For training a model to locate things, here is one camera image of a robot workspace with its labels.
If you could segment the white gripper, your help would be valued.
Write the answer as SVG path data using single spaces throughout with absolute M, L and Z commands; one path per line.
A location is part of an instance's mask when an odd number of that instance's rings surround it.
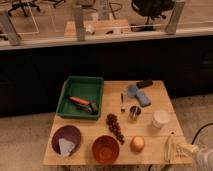
M 193 144 L 178 144 L 187 154 L 195 154 L 199 147 Z M 201 148 L 196 155 L 196 163 L 201 171 L 213 171 L 213 149 Z

